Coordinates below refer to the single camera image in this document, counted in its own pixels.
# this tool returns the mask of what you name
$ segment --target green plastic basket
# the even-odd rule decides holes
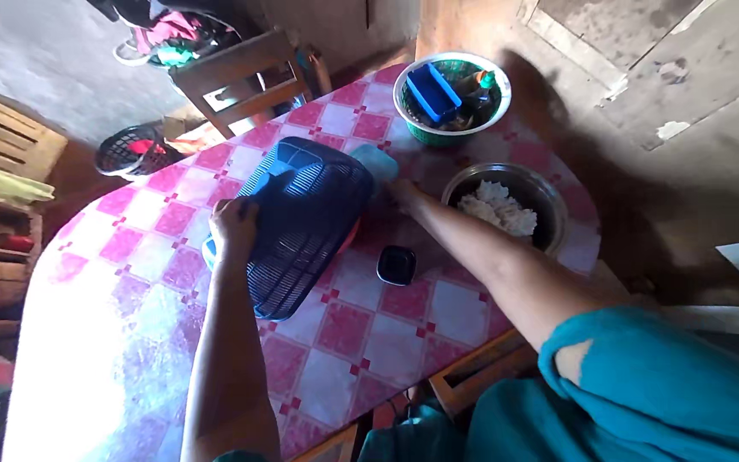
[[[427,127],[418,120],[416,114],[420,113],[422,109],[406,85],[406,75],[427,62],[432,62],[433,66],[443,74],[450,85],[454,85],[455,82],[469,76],[473,72],[481,70],[495,72],[495,83],[497,85],[493,86],[490,90],[494,104],[486,123],[464,131],[443,131]],[[395,81],[393,96],[396,110],[406,120],[406,127],[416,140],[426,145],[441,147],[457,145],[478,131],[484,131],[494,125],[507,112],[509,103],[511,102],[512,92],[507,75],[494,62],[470,53],[450,52],[420,58],[418,61],[407,66]]]

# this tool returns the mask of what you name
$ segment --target blue plastic container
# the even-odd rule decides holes
[[[285,320],[315,286],[373,192],[358,160],[294,136],[273,146],[238,195],[260,206],[258,234],[247,264],[257,317]],[[215,243],[202,246],[207,265]]]
[[[451,121],[461,107],[461,99],[431,62],[410,71],[406,75],[406,85],[436,123]]]

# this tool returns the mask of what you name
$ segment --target tablecloth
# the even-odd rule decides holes
[[[588,274],[599,222],[563,162],[512,113],[465,145],[424,147],[393,106],[402,69],[370,74],[111,192],[65,225],[30,281],[5,460],[178,460],[210,284],[199,249],[211,207],[234,196],[284,136],[344,152],[377,145],[436,195],[468,164],[524,164],[567,203],[560,262]],[[389,243],[416,248],[422,271],[409,286],[375,274]],[[258,320],[284,457],[511,328],[485,288],[442,252],[411,219],[375,201],[297,313]]]

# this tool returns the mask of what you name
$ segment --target rice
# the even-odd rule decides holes
[[[521,207],[509,196],[509,188],[499,183],[481,181],[475,194],[467,194],[458,201],[458,210],[515,237],[531,236],[538,225],[538,215]]]

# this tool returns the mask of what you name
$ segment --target black plastic basket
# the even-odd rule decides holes
[[[144,140],[153,142],[147,152],[139,154],[130,150],[131,144]],[[138,125],[125,128],[104,140],[96,152],[95,165],[98,173],[132,181],[182,159],[184,156],[164,143],[163,136],[155,128]]]
[[[373,192],[372,174],[343,152],[303,138],[273,146],[238,195],[260,205],[247,265],[255,315],[284,320],[315,286]]]

